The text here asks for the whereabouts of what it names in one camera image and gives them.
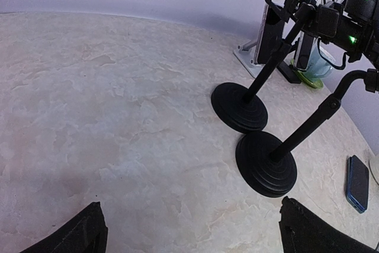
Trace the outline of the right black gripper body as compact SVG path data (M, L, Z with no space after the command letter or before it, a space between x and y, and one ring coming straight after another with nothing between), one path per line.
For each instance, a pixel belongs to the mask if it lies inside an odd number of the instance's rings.
M337 2L319 5L301 30L312 37L331 39L336 36L343 11L344 5Z

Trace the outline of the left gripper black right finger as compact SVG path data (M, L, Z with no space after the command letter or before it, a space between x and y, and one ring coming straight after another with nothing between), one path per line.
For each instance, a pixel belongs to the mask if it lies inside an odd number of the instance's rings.
M338 231L294 198L284 197L279 227L284 252L375 252Z

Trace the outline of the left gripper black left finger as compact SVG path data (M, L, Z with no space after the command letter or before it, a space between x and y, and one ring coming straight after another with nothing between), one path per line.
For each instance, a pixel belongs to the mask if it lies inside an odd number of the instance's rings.
M105 252L108 228L100 202L92 202L57 231L24 252Z

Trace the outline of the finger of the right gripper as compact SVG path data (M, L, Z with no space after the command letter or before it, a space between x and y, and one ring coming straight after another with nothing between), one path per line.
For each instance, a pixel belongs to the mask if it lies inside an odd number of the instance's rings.
M310 12L305 19L305 25L317 24L317 7L315 0L265 0L266 4L285 23L292 19L297 22L303 13L303 7L309 8Z

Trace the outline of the black folding phone stand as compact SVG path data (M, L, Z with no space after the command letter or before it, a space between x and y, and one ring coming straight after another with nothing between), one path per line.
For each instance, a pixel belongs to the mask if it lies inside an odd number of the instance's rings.
M277 66L278 71L280 74L291 84L301 84L300 78L296 75L296 73L293 71L293 69L286 64L285 62L281 62Z

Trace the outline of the blue phone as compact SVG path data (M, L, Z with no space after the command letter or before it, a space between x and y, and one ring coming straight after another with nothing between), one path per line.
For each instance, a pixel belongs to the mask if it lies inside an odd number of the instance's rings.
M356 155L347 159L345 195L358 213L364 213L368 208L369 176L369 169Z

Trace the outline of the white folding phone stand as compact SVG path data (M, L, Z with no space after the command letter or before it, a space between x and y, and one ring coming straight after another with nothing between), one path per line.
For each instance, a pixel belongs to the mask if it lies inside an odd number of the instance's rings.
M238 45L233 51L233 54L253 78L256 78L263 68L263 65L259 64L256 59L257 44L257 40L252 40L246 44Z

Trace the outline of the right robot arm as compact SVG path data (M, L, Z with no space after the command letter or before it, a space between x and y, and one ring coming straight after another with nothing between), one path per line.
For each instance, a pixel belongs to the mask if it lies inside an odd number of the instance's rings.
M301 31L343 49L348 62L365 56L378 68L378 0L265 0L280 19L300 22Z

